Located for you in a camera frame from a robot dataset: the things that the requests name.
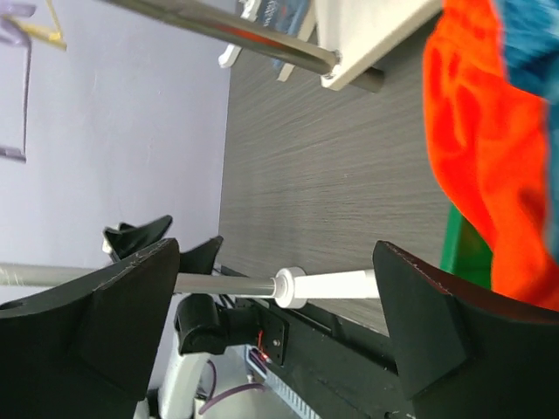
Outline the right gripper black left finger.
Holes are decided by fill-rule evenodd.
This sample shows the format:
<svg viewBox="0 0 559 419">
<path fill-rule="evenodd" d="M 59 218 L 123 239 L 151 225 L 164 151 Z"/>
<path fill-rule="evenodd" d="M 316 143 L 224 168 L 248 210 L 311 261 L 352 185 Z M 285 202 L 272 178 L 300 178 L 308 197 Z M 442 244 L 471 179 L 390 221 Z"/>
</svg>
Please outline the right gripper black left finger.
<svg viewBox="0 0 559 419">
<path fill-rule="evenodd" d="M 174 238 L 1 306 L 3 418 L 131 418 L 179 267 Z"/>
</svg>

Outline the blue patterned shorts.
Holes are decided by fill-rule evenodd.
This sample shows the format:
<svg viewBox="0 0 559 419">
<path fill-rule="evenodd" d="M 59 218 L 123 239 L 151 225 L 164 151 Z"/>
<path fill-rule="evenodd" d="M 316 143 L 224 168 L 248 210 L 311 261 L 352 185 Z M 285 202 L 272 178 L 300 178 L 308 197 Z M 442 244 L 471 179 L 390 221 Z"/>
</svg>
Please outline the blue patterned shorts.
<svg viewBox="0 0 559 419">
<path fill-rule="evenodd" d="M 558 105 L 558 2 L 498 1 L 502 50 L 512 85 Z"/>
</svg>

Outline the purple clothes hanger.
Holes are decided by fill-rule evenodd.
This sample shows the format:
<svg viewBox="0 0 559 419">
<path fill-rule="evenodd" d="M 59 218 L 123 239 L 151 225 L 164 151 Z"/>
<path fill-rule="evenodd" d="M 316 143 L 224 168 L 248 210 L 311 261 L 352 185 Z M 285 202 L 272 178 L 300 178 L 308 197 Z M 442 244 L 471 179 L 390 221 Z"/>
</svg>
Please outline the purple clothes hanger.
<svg viewBox="0 0 559 419">
<path fill-rule="evenodd" d="M 32 41 L 16 19 L 35 11 L 31 3 L 1 2 L 1 156 L 22 163 L 27 160 Z"/>
</svg>

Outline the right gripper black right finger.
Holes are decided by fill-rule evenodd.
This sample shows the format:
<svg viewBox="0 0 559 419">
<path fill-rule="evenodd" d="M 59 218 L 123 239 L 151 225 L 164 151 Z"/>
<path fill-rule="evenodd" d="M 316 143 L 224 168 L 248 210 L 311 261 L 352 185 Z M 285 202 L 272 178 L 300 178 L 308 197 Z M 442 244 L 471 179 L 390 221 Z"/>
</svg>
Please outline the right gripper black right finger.
<svg viewBox="0 0 559 419">
<path fill-rule="evenodd" d="M 418 418 L 556 418 L 558 314 L 387 241 L 372 263 L 404 396 Z"/>
</svg>

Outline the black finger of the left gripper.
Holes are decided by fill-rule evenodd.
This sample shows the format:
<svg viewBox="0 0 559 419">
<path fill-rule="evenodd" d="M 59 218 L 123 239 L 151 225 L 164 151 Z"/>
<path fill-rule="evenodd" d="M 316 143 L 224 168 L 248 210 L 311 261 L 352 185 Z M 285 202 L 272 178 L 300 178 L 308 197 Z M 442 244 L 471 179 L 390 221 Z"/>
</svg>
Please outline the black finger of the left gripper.
<svg viewBox="0 0 559 419">
<path fill-rule="evenodd" d="M 189 251 L 182 252 L 180 254 L 179 272 L 211 275 L 223 241 L 222 236 L 216 236 Z"/>
<path fill-rule="evenodd" d="M 118 262 L 161 240 L 172 223 L 172 216 L 166 215 L 141 226 L 120 223 L 115 228 L 106 227 L 103 251 L 113 262 Z"/>
</svg>

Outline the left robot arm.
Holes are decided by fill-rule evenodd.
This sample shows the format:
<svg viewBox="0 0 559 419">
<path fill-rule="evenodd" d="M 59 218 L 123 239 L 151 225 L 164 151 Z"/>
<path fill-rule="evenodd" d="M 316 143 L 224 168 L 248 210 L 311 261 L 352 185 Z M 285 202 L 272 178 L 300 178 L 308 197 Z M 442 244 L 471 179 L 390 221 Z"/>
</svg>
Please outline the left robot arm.
<svg viewBox="0 0 559 419">
<path fill-rule="evenodd" d="M 120 223 L 103 231 L 104 248 L 120 261 L 161 240 L 173 218 L 161 216 L 141 226 Z M 260 331 L 254 308 L 218 305 L 209 294 L 191 294 L 182 299 L 174 318 L 173 350 L 157 396 L 150 396 L 158 418 L 191 418 L 204 368 L 212 354 L 227 347 L 253 342 Z"/>
</svg>

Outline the orange shorts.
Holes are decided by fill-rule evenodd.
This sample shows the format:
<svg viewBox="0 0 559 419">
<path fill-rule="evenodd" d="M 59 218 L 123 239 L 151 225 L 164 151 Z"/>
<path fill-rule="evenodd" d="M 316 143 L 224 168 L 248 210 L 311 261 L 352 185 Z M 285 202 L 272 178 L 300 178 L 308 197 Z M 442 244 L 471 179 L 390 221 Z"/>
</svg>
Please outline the orange shorts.
<svg viewBox="0 0 559 419">
<path fill-rule="evenodd" d="M 509 81 L 498 1 L 446 1 L 424 50 L 432 171 L 493 253 L 492 288 L 558 307 L 558 105 Z"/>
</svg>

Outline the yellow clothes hanger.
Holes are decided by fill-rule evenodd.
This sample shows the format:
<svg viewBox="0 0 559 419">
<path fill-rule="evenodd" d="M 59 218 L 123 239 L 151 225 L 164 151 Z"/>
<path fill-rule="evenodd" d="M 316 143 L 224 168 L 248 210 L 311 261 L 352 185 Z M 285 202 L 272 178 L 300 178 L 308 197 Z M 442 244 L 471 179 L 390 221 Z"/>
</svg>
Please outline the yellow clothes hanger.
<svg viewBox="0 0 559 419">
<path fill-rule="evenodd" d="M 66 51 L 67 43 L 52 0 L 38 1 L 32 17 L 17 17 L 15 22 L 34 40 Z"/>
</svg>

